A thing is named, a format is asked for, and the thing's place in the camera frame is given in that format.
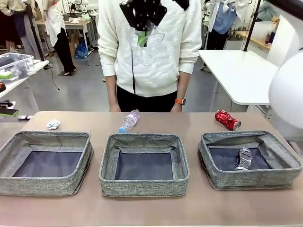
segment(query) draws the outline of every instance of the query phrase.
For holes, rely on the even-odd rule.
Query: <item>orange watch strap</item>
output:
[[[182,105],[183,104],[183,100],[182,99],[176,99],[175,103],[178,103],[178,104]]]

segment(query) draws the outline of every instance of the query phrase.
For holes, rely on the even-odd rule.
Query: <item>black pants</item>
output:
[[[131,112],[136,109],[140,112],[170,112],[176,98],[177,92],[146,98],[117,87],[117,100],[122,112]]]
[[[53,47],[57,52],[59,59],[64,67],[65,72],[73,72],[76,67],[72,63],[70,45],[66,36],[66,32],[61,28],[61,32],[57,35],[58,40]]]
[[[227,35],[228,35],[228,32],[226,32],[225,34],[222,35],[222,34],[216,32],[214,29],[212,30],[212,32],[208,32],[206,49],[207,50],[223,50],[225,43],[226,43]]]

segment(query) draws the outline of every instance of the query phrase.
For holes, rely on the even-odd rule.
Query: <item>white table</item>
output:
[[[37,23],[38,27],[41,27],[42,29],[45,29],[45,21],[39,20],[39,21],[36,21],[36,23]],[[94,39],[93,39],[93,37],[91,37],[92,36],[91,35],[91,28],[90,28],[91,22],[89,20],[83,20],[82,19],[82,20],[79,20],[78,24],[72,24],[70,21],[68,21],[68,22],[65,21],[64,24],[65,24],[66,29],[82,30],[83,31],[84,43],[85,43],[85,46],[88,50],[88,55],[87,55],[87,57],[88,57],[91,54],[91,50],[90,50],[90,47],[88,47],[85,33],[88,34],[90,45],[93,45]],[[44,36],[44,39],[46,40],[45,31],[43,32],[43,36]]]
[[[239,105],[269,105],[268,89],[278,67],[251,51],[201,50],[199,55],[231,100]]]
[[[35,97],[34,97],[34,94],[33,94],[33,91],[32,89],[30,88],[28,82],[27,82],[27,79],[30,78],[31,76],[33,76],[34,74],[36,74],[39,70],[41,70],[45,65],[47,65],[49,63],[48,60],[45,60],[45,61],[40,61],[40,60],[34,60],[34,66],[35,66],[35,70],[28,73],[27,74],[27,77],[25,78],[22,78],[22,79],[17,79],[16,81],[8,84],[6,86],[6,90],[5,91],[2,91],[0,92],[0,99],[2,97],[4,97],[8,92],[10,92],[11,90],[13,90],[15,87],[17,87],[18,85],[22,84],[23,82],[25,82],[25,88],[28,88],[28,99],[33,107],[33,109],[38,112],[39,111],[39,108],[38,108],[38,105],[37,105],[37,102],[35,100]]]

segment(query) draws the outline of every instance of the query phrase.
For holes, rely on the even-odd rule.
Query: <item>clear plastic box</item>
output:
[[[11,52],[0,55],[0,80],[24,78],[34,70],[34,57],[31,55]]]

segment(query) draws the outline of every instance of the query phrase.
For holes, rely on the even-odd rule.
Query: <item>fabric storage box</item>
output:
[[[239,148],[249,148],[251,169],[235,171]],[[215,189],[272,189],[290,187],[302,170],[302,161],[267,131],[206,133],[199,155]]]
[[[168,134],[112,134],[99,177],[105,196],[181,196],[189,168],[181,138]]]
[[[22,53],[5,53],[0,55],[0,80],[8,84],[18,78],[25,78],[33,72],[34,57]]]
[[[85,132],[21,131],[0,150],[0,194],[75,194],[93,155]]]

